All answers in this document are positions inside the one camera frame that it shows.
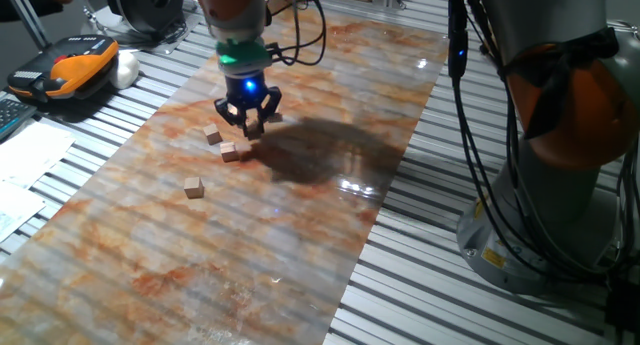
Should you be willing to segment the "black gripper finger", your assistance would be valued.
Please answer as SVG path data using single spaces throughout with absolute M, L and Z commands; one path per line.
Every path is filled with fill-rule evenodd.
M 260 90 L 259 127 L 264 128 L 264 123 L 272 117 L 280 103 L 282 93 L 278 87 L 263 87 Z
M 238 109 L 234 105 L 230 105 L 227 98 L 222 98 L 214 101 L 214 107 L 218 114 L 232 126 L 236 126 L 242 129 L 243 134 L 248 134 L 246 124 L 246 111 Z

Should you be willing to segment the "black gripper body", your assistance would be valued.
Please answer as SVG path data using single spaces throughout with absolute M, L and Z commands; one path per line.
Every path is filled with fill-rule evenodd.
M 268 95 L 263 72 L 226 76 L 227 101 L 239 109 L 260 107 Z

